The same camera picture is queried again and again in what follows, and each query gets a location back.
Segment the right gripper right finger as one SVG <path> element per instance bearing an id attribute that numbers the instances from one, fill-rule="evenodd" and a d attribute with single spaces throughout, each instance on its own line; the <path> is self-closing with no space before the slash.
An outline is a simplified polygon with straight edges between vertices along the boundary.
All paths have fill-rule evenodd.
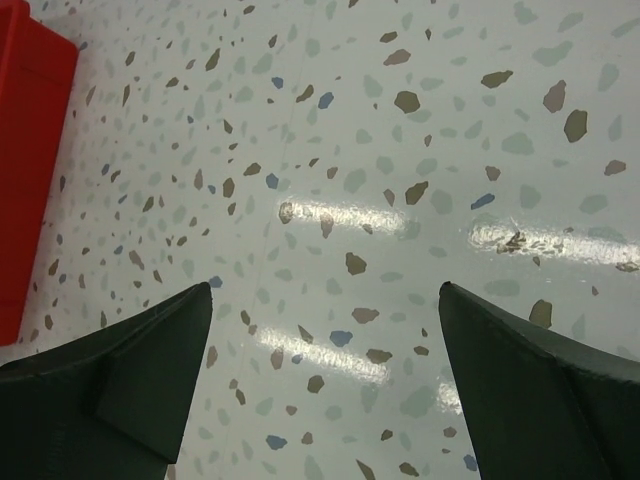
<path id="1" fill-rule="evenodd" d="M 638 362 L 451 282 L 440 288 L 438 310 L 482 478 L 638 478 Z"/>

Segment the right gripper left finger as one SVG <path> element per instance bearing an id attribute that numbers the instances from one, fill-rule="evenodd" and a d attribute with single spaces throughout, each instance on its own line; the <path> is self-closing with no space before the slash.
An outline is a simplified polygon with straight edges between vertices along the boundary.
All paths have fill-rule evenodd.
<path id="1" fill-rule="evenodd" d="M 176 463 L 213 312 L 207 283 L 1 367 L 4 479 L 162 479 Z"/>

